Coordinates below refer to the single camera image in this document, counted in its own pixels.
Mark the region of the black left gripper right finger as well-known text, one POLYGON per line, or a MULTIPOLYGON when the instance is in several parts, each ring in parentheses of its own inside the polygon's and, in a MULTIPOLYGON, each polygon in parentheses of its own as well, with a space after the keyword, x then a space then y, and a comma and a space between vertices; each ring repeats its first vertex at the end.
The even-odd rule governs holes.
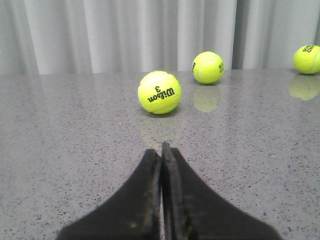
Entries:
POLYGON ((279 240, 270 225, 215 193, 177 148, 162 145, 162 200, 167 240, 279 240))

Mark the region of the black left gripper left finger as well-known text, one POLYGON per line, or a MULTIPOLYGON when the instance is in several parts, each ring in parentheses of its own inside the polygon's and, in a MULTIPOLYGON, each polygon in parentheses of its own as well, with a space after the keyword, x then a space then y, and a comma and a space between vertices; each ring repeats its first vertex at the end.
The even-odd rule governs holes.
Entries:
POLYGON ((59 240, 160 239, 161 159, 147 149, 132 175, 104 204, 64 227, 59 240))

